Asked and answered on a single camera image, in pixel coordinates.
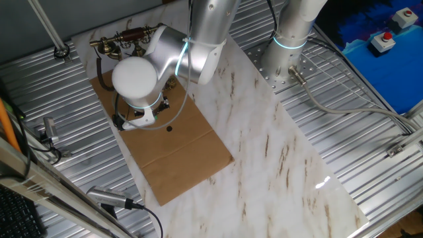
cardboard sheet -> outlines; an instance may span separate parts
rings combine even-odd
[[[103,74],[107,85],[112,84],[111,76],[111,71]],[[91,79],[91,85],[112,117],[113,93],[104,90],[97,78]],[[177,83],[175,88],[163,94],[171,107],[160,112],[151,127],[160,126],[175,116],[184,100],[185,90]],[[123,100],[118,105],[120,113],[127,115],[128,105]],[[134,118],[132,109],[129,109],[129,115],[130,120]],[[230,152],[190,97],[179,117],[169,126],[172,128],[169,132],[167,127],[120,132],[161,206],[233,162]]]

orange stick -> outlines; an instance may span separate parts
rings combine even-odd
[[[9,119],[9,115],[7,115],[7,111],[3,101],[0,99],[0,122],[3,125],[3,128],[6,133],[7,140],[9,143],[19,152],[22,151],[19,148],[18,141],[16,140],[15,132],[13,131],[13,127],[11,121]]]

white marble board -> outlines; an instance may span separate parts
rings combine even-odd
[[[134,19],[144,19],[182,31],[186,17],[179,13],[185,8],[185,1],[179,1],[153,9],[132,17],[132,27],[145,24],[137,20],[134,25]],[[124,21],[105,28],[123,30]],[[98,29],[74,39],[85,65],[95,61],[94,54],[84,51],[87,36],[107,32]],[[338,238],[368,222],[230,36],[213,79],[203,86],[191,84],[189,95],[235,162],[162,207],[114,129],[145,205],[160,217],[165,237]]]

white robotic arm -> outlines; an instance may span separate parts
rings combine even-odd
[[[164,101],[161,91],[168,78],[171,75],[188,78],[188,41],[190,81],[202,85],[210,81],[240,1],[193,1],[190,39],[171,27],[161,26],[142,58],[119,62],[112,74],[113,86],[134,110],[144,113],[142,118],[132,120],[132,124],[138,127],[153,124],[155,110]],[[125,130],[132,128],[129,123],[123,125]]]
[[[144,117],[131,121],[137,127],[155,122],[155,110],[165,100],[161,93],[171,75],[201,85],[212,78],[219,62],[229,27],[241,0],[195,0],[192,4],[190,39],[168,26],[155,32],[142,58],[127,58],[115,68],[112,82],[116,91]],[[288,77],[288,68],[299,63],[299,55],[316,16],[327,0],[288,0],[281,10],[277,36],[263,55],[262,65],[275,79]],[[124,129],[134,126],[125,123]]]

metal grating table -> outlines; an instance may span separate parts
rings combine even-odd
[[[272,2],[278,13],[284,0]],[[244,0],[229,33],[248,53],[267,41],[272,29],[266,1]],[[58,170],[84,192],[93,185],[103,185],[126,190],[142,202],[75,48],[71,42],[68,44],[72,64],[54,59],[50,49],[0,66],[0,77],[28,114],[29,126],[42,130],[42,117],[54,117],[61,135],[58,147],[70,149],[73,154],[56,166]],[[306,48],[307,57],[347,87],[324,73],[308,78],[313,94],[325,106],[341,109],[371,106],[358,95],[378,104],[383,102],[366,81],[341,65],[333,53],[311,43]],[[369,218],[366,227],[371,232],[366,237],[376,236],[423,203],[418,196],[423,189],[421,148],[414,146],[394,158],[387,156],[388,148],[403,138],[403,131],[389,117],[368,112],[327,114],[309,102],[299,85],[277,86],[275,93],[285,109]],[[422,114],[416,115],[417,123]],[[48,237],[92,235],[45,208],[38,207],[38,211],[47,225]],[[134,234],[156,237],[143,211],[118,210],[117,214]]]
[[[55,166],[57,170],[83,192],[94,185],[105,186],[124,190],[143,203],[79,56],[72,42],[67,44],[72,63],[54,59],[53,49],[44,50],[0,66],[0,78],[27,115],[28,126],[40,131],[43,117],[54,118],[60,140],[55,146],[72,153]],[[48,237],[93,236],[44,207],[37,210]],[[157,236],[147,212],[116,209],[116,215],[134,235]]]

